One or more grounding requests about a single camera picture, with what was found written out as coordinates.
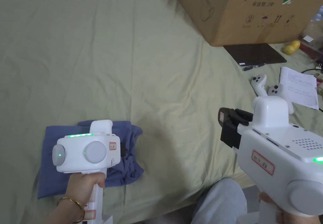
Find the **yellow fruit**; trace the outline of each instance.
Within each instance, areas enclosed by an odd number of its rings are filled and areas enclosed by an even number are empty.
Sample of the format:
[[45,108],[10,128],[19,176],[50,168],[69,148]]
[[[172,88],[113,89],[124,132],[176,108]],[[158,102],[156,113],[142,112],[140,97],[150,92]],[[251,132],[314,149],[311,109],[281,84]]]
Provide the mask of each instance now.
[[300,42],[298,40],[293,40],[291,43],[291,46],[295,48],[295,50],[297,50],[300,46]]
[[293,54],[295,51],[296,51],[296,49],[292,45],[288,45],[284,48],[284,53],[286,53],[288,55]]

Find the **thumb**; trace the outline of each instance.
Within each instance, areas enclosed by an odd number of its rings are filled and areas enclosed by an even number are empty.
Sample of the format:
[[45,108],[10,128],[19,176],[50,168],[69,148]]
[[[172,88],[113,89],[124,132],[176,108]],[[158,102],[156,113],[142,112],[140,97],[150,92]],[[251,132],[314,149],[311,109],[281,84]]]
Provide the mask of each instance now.
[[262,201],[265,201],[266,203],[271,203],[276,205],[276,203],[265,192],[259,193],[259,199]]
[[98,184],[99,187],[104,188],[104,181],[106,179],[105,173],[91,173],[86,175],[92,185]]

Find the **black clamp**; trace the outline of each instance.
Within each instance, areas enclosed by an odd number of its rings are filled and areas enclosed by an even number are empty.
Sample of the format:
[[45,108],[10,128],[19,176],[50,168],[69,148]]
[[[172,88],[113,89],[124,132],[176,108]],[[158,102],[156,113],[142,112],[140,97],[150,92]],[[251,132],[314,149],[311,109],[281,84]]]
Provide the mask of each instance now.
[[248,126],[252,121],[253,114],[230,108],[220,108],[218,112],[218,122],[222,127],[221,141],[227,144],[229,147],[235,147],[239,149],[241,135],[237,132],[239,124]]

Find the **blue cloth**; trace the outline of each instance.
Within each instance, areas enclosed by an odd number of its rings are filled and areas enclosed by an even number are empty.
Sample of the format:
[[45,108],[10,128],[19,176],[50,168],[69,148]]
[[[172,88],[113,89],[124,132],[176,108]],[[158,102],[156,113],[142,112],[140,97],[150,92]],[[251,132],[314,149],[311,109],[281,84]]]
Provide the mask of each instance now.
[[[66,135],[89,133],[92,121],[79,122],[77,126],[46,127],[41,156],[38,199],[53,195],[65,194],[70,174],[60,173],[52,161],[52,151],[57,140]],[[113,122],[112,133],[125,144],[126,153],[116,166],[108,168],[106,187],[128,185],[136,181],[144,170],[135,160],[135,143],[143,133],[142,129],[131,125],[130,121]]]

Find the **gray pants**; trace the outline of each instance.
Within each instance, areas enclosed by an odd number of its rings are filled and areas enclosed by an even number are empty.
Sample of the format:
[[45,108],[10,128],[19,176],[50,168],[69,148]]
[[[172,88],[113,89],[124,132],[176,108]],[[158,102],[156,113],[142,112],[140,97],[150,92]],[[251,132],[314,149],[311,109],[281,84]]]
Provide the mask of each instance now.
[[[203,194],[192,213],[191,224],[235,224],[247,213],[247,201],[241,187],[232,179],[218,181]],[[147,220],[146,224],[187,224],[178,212]]]

